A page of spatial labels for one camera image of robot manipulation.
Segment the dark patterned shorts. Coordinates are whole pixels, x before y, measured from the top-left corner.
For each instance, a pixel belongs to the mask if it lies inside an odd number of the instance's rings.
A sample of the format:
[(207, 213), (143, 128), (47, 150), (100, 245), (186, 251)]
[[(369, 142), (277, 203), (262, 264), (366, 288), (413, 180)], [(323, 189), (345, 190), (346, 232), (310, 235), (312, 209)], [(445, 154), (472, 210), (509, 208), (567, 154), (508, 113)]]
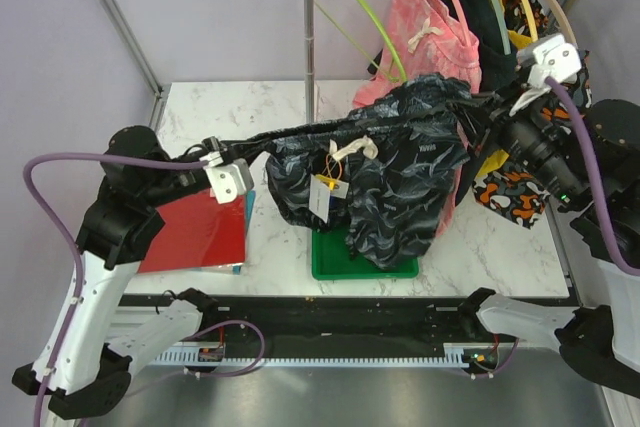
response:
[[(344, 228), (350, 255), (391, 270), (428, 251), (446, 203), (455, 198), (456, 177), (469, 156), (447, 105), (471, 98), (467, 82), (428, 74), (342, 119), (224, 146), (247, 162), (269, 155), (268, 189), (287, 223), (321, 233)], [(345, 147), (363, 137), (377, 147), (376, 157), (357, 152), (341, 160), (346, 196), (331, 202), (327, 219), (319, 218), (309, 209), (312, 176), (323, 171), (331, 143)]]

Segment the white blue price tag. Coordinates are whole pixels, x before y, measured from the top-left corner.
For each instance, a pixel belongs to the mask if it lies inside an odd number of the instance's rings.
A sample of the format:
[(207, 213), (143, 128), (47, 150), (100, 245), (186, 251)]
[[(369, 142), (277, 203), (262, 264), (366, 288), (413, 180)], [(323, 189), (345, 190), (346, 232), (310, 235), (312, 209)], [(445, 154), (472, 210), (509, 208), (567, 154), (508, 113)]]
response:
[(345, 199), (349, 184), (320, 174), (310, 176), (308, 209), (323, 222), (329, 220), (332, 199)]

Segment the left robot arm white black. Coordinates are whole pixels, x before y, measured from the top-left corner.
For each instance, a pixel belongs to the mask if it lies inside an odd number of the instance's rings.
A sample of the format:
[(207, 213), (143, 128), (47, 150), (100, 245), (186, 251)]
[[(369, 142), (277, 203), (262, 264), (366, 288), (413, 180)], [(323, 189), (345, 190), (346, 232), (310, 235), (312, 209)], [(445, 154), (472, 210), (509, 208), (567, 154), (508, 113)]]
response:
[[(59, 161), (97, 162), (104, 172), (97, 197), (72, 234), (35, 185), (36, 167)], [(220, 141), (204, 140), (170, 157), (149, 127), (117, 132), (103, 154), (58, 152), (36, 156), (23, 168), (24, 183), (70, 249), (74, 272), (55, 326), (38, 358), (17, 368), (12, 383), (36, 399), (33, 423), (42, 414), (84, 421), (110, 412), (133, 378), (175, 343), (196, 335), (211, 298), (188, 289), (133, 333), (108, 340), (112, 318), (165, 222), (158, 209), (213, 189), (234, 199), (217, 181), (231, 179)]]

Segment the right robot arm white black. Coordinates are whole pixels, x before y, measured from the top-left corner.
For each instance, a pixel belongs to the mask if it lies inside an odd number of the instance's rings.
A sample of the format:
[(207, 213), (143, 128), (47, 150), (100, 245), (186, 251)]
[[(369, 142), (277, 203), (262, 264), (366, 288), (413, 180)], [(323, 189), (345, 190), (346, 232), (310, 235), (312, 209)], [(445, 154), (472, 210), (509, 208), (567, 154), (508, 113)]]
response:
[[(638, 397), (639, 107), (610, 99), (581, 109), (552, 79), (543, 96), (517, 113), (511, 89), (451, 108), (474, 146), (506, 151), (560, 212), (574, 214), (570, 226), (601, 272), (605, 298), (595, 307), (549, 307), (480, 288), (466, 301), (466, 316), (487, 332), (558, 353), (586, 380)], [(568, 132), (542, 114), (547, 97), (566, 111)]]

